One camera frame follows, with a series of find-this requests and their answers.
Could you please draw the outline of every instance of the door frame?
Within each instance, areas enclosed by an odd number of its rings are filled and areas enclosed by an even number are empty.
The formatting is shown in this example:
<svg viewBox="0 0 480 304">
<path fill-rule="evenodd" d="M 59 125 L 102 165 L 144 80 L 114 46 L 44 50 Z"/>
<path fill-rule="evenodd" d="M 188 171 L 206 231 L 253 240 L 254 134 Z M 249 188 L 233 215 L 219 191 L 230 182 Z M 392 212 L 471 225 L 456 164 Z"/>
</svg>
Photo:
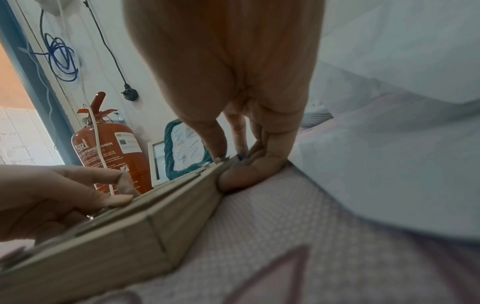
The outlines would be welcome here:
<svg viewBox="0 0 480 304">
<path fill-rule="evenodd" d="M 60 102 L 54 94 L 36 56 L 32 56 L 33 61 L 29 54 L 22 51 L 31 50 L 32 48 L 27 47 L 27 39 L 24 37 L 20 24 L 7 0 L 0 0 L 0 43 L 15 68 L 47 132 L 51 138 L 56 138 L 56 148 L 64 164 L 81 165 L 71 142 L 74 129 L 62 110 Z M 39 66 L 40 77 L 42 77 L 48 89 L 43 85 L 37 73 L 37 65 L 35 63 Z M 51 105 L 47 101 L 47 94 L 49 94 Z"/>
</svg>

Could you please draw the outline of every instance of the fire extinguisher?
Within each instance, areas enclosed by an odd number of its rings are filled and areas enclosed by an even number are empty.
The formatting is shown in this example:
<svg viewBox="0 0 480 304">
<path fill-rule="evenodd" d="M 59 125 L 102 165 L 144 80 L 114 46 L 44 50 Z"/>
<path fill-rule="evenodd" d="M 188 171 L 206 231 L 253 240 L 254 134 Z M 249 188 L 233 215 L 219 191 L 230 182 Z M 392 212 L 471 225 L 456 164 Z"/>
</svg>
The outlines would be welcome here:
<svg viewBox="0 0 480 304">
<path fill-rule="evenodd" d="M 147 158 L 142 153 L 140 145 L 133 131 L 122 124 L 107 123 L 104 120 L 108 114 L 116 110 L 109 109 L 100 112 L 100 106 L 105 98 L 104 92 L 98 92 L 91 103 L 94 117 L 90 116 L 88 109 L 80 109 L 77 113 L 88 115 L 87 125 L 76 132 L 71 138 L 81 163 L 85 167 L 103 167 L 97 153 L 96 135 L 93 123 L 98 129 L 100 151 L 109 169 L 128 171 L 133 180 L 135 189 L 141 194 L 152 190 L 150 166 Z M 110 193 L 108 185 L 95 185 L 97 190 Z"/>
</svg>

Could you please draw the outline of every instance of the tiled floor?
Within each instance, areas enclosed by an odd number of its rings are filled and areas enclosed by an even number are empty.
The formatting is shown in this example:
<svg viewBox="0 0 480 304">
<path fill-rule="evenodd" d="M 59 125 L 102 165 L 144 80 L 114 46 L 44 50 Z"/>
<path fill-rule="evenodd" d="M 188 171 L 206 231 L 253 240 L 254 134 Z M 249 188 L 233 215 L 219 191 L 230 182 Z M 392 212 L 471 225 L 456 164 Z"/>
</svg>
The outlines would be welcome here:
<svg viewBox="0 0 480 304">
<path fill-rule="evenodd" d="M 63 165 L 35 110 L 0 107 L 0 163 Z"/>
</svg>

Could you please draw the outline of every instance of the fire extinguisher label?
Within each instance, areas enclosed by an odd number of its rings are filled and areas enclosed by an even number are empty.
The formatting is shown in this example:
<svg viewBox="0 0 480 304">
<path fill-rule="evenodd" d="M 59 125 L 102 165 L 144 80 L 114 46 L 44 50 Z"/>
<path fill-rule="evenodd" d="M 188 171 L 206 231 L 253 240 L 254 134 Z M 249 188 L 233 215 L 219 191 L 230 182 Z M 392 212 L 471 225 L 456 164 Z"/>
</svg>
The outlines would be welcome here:
<svg viewBox="0 0 480 304">
<path fill-rule="evenodd" d="M 142 152 L 139 142 L 132 133 L 116 132 L 116 140 L 123 154 Z"/>
</svg>

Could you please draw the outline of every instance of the human hand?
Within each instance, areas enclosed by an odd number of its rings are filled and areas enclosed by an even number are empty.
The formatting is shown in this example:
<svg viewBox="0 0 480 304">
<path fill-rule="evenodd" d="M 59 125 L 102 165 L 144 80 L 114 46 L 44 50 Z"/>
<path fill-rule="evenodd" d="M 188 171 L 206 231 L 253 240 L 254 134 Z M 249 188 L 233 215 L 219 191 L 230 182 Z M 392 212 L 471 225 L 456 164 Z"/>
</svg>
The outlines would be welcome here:
<svg viewBox="0 0 480 304">
<path fill-rule="evenodd" d="M 280 171 L 309 96 L 325 0 L 125 0 L 130 36 L 166 101 L 225 157 L 217 122 L 230 123 L 246 159 L 222 174 L 221 191 L 245 188 Z M 249 150 L 246 120 L 256 137 Z"/>
<path fill-rule="evenodd" d="M 114 184 L 109 195 L 94 184 Z M 139 193 L 128 173 L 75 166 L 0 165 L 0 242 L 61 234 L 104 207 L 131 203 Z"/>
</svg>

